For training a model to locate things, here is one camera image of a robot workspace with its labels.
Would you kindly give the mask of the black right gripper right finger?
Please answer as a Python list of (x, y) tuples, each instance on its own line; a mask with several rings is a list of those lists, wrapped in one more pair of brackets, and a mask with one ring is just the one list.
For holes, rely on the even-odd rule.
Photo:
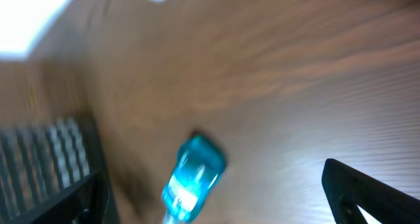
[(322, 186), (336, 223), (366, 223), (364, 210), (380, 223), (418, 223), (419, 200), (336, 159), (328, 158)]

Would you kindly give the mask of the blue mouthwash bottle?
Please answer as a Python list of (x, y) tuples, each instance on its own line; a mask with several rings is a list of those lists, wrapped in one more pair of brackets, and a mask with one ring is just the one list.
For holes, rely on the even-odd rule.
[(161, 199), (166, 212), (163, 224), (191, 223), (227, 167), (222, 150), (206, 135), (191, 134), (180, 146), (173, 172)]

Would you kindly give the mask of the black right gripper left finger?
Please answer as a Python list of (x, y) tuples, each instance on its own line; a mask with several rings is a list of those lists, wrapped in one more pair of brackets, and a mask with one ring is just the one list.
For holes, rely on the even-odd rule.
[(108, 187), (99, 172), (90, 174), (56, 196), (15, 217), (7, 224), (101, 224), (108, 205)]

